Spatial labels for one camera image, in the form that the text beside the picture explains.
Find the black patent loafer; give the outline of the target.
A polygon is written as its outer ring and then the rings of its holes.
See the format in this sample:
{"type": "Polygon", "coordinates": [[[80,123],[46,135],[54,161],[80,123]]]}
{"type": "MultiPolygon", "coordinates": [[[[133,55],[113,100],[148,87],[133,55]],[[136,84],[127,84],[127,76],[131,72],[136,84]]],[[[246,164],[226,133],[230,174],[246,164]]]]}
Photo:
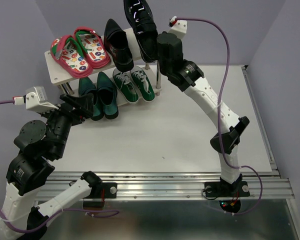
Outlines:
{"type": "Polygon", "coordinates": [[[115,67],[120,72],[128,72],[134,67],[127,34],[112,18],[106,23],[103,42],[106,51],[112,57],[115,67]]]}
{"type": "Polygon", "coordinates": [[[140,54],[145,63],[158,60],[157,26],[146,0],[124,0],[124,13],[132,27],[140,54]]]}

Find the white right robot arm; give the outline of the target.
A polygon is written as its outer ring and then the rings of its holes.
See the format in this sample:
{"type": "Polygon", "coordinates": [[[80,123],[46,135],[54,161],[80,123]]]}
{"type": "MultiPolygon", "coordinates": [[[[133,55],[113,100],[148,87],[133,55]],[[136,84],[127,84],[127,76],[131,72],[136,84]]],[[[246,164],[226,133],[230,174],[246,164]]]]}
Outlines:
{"type": "Polygon", "coordinates": [[[219,155],[219,187],[223,194],[232,195],[242,181],[238,145],[250,120],[246,116],[238,116],[218,99],[199,66],[184,59],[182,41],[175,34],[159,34],[157,50],[160,73],[191,98],[215,125],[217,133],[210,140],[210,145],[219,155]]]}

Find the dark green leather loafer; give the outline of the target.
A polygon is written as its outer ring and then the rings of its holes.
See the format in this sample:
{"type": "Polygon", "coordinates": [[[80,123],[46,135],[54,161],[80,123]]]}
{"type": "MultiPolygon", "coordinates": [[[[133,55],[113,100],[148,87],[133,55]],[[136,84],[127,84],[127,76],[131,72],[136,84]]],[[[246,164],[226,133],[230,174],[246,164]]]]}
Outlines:
{"type": "Polygon", "coordinates": [[[108,120],[117,118],[119,115],[117,87],[104,72],[98,73],[96,88],[98,97],[102,103],[104,116],[108,120]]]}

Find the green canvas sneaker white laces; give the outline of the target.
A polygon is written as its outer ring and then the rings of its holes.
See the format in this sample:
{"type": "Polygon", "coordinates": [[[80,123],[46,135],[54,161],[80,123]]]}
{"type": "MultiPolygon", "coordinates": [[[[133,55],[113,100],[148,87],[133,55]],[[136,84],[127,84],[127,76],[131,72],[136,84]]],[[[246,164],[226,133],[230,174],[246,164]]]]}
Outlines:
{"type": "Polygon", "coordinates": [[[130,75],[134,84],[139,89],[143,100],[148,103],[153,102],[155,100],[155,93],[145,71],[139,66],[134,66],[130,71],[130,75]]]}

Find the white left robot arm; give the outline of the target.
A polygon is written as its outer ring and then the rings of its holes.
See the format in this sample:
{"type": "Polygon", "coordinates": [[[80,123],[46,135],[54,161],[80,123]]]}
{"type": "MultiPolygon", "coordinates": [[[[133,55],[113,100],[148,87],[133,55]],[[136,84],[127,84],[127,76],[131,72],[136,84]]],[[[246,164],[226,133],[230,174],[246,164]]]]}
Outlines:
{"type": "Polygon", "coordinates": [[[93,95],[60,96],[52,104],[38,93],[14,97],[15,105],[40,114],[46,121],[31,120],[14,139],[18,155],[6,174],[6,195],[0,207],[0,240],[38,240],[54,217],[75,202],[101,193],[102,180],[87,171],[67,190],[45,204],[34,206],[35,198],[54,171],[52,161],[63,157],[70,129],[93,116],[93,95]]]}

